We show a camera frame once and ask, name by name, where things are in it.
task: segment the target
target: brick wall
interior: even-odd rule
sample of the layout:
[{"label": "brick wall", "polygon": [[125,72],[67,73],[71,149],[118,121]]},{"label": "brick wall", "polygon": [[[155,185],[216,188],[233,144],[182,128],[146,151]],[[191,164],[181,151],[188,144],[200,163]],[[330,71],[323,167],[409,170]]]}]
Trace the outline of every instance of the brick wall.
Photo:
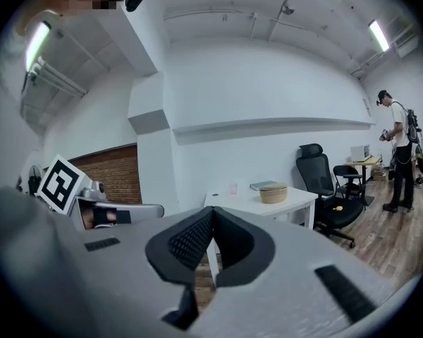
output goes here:
[{"label": "brick wall", "polygon": [[92,180],[104,183],[109,201],[142,203],[136,146],[113,149],[70,162]]}]

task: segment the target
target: desk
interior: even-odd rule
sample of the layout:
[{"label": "desk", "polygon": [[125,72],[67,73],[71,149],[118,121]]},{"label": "desk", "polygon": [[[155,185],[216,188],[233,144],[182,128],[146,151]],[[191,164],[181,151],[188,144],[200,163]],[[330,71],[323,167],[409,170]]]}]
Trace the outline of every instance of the desk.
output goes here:
[{"label": "desk", "polygon": [[[260,215],[263,218],[288,221],[293,211],[306,210],[304,226],[313,229],[315,215],[315,200],[318,195],[305,192],[293,187],[287,187],[287,199],[275,204],[263,204],[260,193],[252,189],[238,194],[215,194],[208,193],[204,206],[220,206],[222,208],[235,209]],[[216,259],[214,239],[207,248],[211,276],[215,282],[218,274],[218,261]]]},{"label": "desk", "polygon": [[[372,156],[370,159],[366,161],[353,161],[350,163],[345,163],[345,165],[349,166],[361,166],[362,167],[362,184],[367,183],[367,166],[376,165],[381,160],[380,156]],[[370,205],[374,200],[374,196],[365,196],[365,205]]]}]

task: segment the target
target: basket lid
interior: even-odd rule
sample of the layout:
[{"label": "basket lid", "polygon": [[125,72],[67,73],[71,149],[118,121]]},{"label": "basket lid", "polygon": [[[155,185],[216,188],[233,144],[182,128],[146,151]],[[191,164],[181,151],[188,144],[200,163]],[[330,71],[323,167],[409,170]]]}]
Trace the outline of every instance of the basket lid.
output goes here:
[{"label": "basket lid", "polygon": [[267,191],[267,190],[279,190],[279,189],[285,189],[287,187],[287,184],[285,183],[276,183],[276,184],[268,184],[264,187],[260,187],[260,190]]}]

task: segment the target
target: ceiling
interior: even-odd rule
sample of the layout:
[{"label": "ceiling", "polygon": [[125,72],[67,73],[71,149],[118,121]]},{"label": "ceiling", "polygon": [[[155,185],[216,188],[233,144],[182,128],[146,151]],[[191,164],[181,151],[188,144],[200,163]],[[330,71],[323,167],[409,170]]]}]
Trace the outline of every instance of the ceiling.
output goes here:
[{"label": "ceiling", "polygon": [[[282,14],[274,32],[275,19],[284,0],[160,0],[164,23],[171,42],[200,37],[245,37],[265,39],[300,47],[334,62],[355,76],[363,77],[373,57],[383,56],[369,23],[376,19],[388,41],[411,25],[407,11],[396,0],[288,0],[291,15]],[[58,71],[88,89],[104,69],[99,67],[68,36],[70,32],[107,68],[125,57],[100,23],[92,16],[55,18],[41,56]],[[40,136],[50,120],[73,98],[56,88],[37,81],[27,93],[23,113],[30,127]]]}]

